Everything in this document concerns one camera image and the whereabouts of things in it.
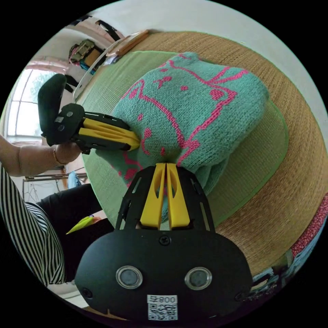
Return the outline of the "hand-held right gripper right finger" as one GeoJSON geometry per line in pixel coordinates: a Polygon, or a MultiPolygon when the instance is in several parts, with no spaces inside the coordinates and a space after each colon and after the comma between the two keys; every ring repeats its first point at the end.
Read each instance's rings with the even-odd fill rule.
{"type": "Polygon", "coordinates": [[[171,230],[187,228],[190,217],[187,210],[183,190],[175,164],[166,164],[166,190],[168,201],[168,218],[171,230]]]}

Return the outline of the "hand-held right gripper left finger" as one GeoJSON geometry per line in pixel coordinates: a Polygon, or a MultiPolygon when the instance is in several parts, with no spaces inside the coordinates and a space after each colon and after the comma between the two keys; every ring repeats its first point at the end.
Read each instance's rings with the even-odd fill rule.
{"type": "Polygon", "coordinates": [[[142,227],[156,230],[160,229],[164,199],[165,172],[165,163],[156,164],[140,219],[142,227]]]}

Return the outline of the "person's left hand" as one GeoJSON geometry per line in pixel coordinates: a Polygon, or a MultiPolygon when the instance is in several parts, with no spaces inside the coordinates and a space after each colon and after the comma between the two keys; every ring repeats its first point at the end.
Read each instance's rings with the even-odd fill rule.
{"type": "Polygon", "coordinates": [[[53,150],[53,156],[58,165],[67,165],[73,162],[81,153],[81,149],[74,142],[56,145],[53,150]]]}

